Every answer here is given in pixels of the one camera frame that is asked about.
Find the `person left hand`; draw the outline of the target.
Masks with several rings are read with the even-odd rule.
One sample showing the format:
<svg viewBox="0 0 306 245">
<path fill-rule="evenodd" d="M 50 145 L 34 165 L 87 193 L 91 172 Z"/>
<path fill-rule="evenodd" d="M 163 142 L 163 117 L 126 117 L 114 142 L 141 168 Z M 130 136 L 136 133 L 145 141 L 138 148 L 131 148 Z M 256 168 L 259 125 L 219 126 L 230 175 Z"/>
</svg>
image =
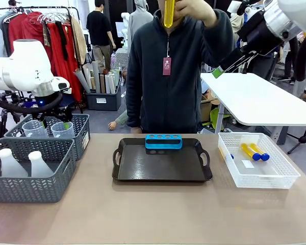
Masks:
<svg viewBox="0 0 306 245">
<path fill-rule="evenodd" d="M 176 1 L 173 20 L 179 20 L 185 16 L 201 20 L 207 28 L 215 26 L 217 22 L 215 11 L 203 0 Z"/>
</svg>

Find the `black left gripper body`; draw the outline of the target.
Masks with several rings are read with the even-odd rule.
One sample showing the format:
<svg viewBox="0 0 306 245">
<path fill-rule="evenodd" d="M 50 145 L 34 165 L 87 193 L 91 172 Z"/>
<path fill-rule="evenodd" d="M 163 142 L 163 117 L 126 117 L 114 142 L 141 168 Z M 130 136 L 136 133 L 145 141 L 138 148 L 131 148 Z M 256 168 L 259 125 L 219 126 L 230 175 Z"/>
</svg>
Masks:
<svg viewBox="0 0 306 245">
<path fill-rule="evenodd" d="M 35 101 L 38 107 L 45 107 L 49 104 L 52 104 L 57 99 L 60 99 L 59 102 L 44 112 L 32 113 L 33 119 L 39 121 L 44 121 L 46 117 L 55 117 L 63 122 L 71 121 L 72 119 L 72 106 L 73 98 L 70 98 L 69 95 L 64 93 L 53 93 L 49 96 L 35 97 Z"/>
</svg>

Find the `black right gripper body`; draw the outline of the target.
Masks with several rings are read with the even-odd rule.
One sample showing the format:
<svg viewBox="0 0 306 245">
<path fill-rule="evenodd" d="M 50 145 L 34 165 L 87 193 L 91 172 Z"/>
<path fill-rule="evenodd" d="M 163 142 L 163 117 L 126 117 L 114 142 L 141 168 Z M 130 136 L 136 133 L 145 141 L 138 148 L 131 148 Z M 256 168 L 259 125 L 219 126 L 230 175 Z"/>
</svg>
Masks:
<svg viewBox="0 0 306 245">
<path fill-rule="evenodd" d="M 247 43 L 240 48 L 240 51 L 245 55 L 251 52 L 267 55 L 283 43 L 268 29 L 263 11 L 255 13 L 238 34 L 242 41 Z"/>
</svg>

